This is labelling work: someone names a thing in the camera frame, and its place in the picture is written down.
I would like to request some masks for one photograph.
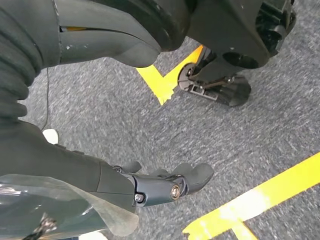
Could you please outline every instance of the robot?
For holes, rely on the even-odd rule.
[[[48,143],[38,127],[18,120],[27,110],[17,101],[27,98],[28,87],[41,70],[103,57],[143,68],[161,52],[179,48],[189,36],[205,47],[196,64],[181,69],[178,85],[188,93],[238,106],[245,103],[251,88],[237,73],[263,67],[275,56],[296,22],[293,4],[293,0],[2,0],[0,211],[5,217],[0,219],[0,226],[6,227],[0,229],[0,239],[23,238],[40,221],[40,226],[48,226],[51,218],[54,224],[49,224],[51,229],[42,228],[37,236],[41,232],[54,239],[106,227],[99,211],[84,202],[73,201],[70,206],[57,196],[32,195],[17,191],[17,186],[54,189],[56,182],[51,181],[57,180],[97,202],[134,213],[137,207],[174,202],[198,192],[214,174],[206,163],[195,168],[182,163],[172,172],[158,169],[142,175],[137,173],[141,168],[137,162],[109,165]],[[75,220],[60,224],[72,218]]]

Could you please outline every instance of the yellow floor marking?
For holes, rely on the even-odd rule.
[[[238,233],[239,223],[319,184],[319,170],[320,152],[200,217],[183,232],[189,233],[189,240],[208,240],[208,235],[214,238],[233,228]]]
[[[137,68],[144,81],[158,99],[161,105],[171,99],[174,89],[177,85],[180,70],[188,63],[196,63],[199,58],[202,46],[199,46],[187,58],[180,62],[166,76],[162,76],[154,65],[146,68]]]

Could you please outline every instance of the white object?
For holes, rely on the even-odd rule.
[[[78,240],[108,240],[102,233],[94,231],[83,234],[78,237]]]
[[[59,135],[54,129],[46,129],[43,131],[42,134],[45,136],[45,139],[47,139],[48,143],[54,145],[58,144],[59,142]]]

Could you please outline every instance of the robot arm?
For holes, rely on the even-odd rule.
[[[172,174],[152,176],[132,174],[132,169],[117,172],[118,167],[100,159],[49,144],[38,127],[18,120],[27,111],[17,101],[27,98],[28,87],[42,69],[101,57],[146,67],[161,50],[157,41],[131,15],[101,3],[2,1],[0,176],[52,177],[131,212],[137,205],[172,202],[202,189],[213,174],[208,165],[178,167]],[[157,191],[155,186],[164,191]]]

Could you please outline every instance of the plastic wrap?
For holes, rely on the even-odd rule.
[[[0,240],[29,235],[44,213],[57,221],[57,229],[41,239],[69,238],[103,229],[125,237],[134,232],[139,221],[134,213],[51,177],[0,177]]]

